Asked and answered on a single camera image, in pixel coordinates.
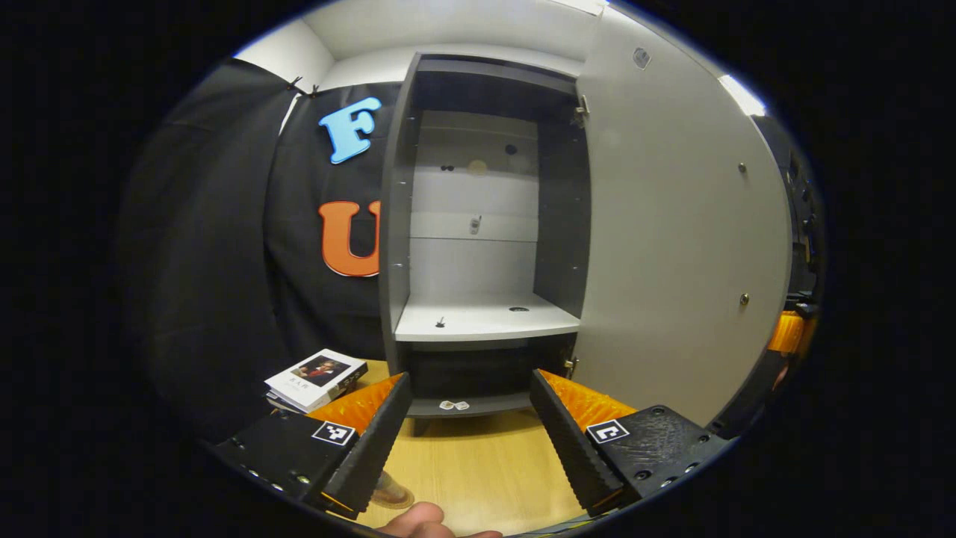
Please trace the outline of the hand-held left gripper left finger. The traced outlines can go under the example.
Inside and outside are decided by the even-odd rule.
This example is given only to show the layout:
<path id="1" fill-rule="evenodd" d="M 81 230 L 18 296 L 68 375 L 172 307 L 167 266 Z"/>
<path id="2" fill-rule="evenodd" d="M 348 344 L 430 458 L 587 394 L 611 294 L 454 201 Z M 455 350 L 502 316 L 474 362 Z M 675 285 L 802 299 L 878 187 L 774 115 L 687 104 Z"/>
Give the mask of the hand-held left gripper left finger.
<path id="1" fill-rule="evenodd" d="M 358 389 L 311 413 L 275 409 L 213 453 L 291 503 L 356 520 L 411 405 L 407 372 Z"/>

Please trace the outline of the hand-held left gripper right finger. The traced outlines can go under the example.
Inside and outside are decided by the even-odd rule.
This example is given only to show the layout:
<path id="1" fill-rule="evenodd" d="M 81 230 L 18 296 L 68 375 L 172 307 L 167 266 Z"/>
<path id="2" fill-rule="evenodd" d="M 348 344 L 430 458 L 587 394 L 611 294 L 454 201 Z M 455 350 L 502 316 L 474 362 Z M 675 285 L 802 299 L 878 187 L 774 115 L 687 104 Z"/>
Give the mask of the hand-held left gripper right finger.
<path id="1" fill-rule="evenodd" d="M 733 444 L 669 406 L 635 409 L 549 371 L 530 375 L 530 402 L 590 516 L 672 490 Z"/>

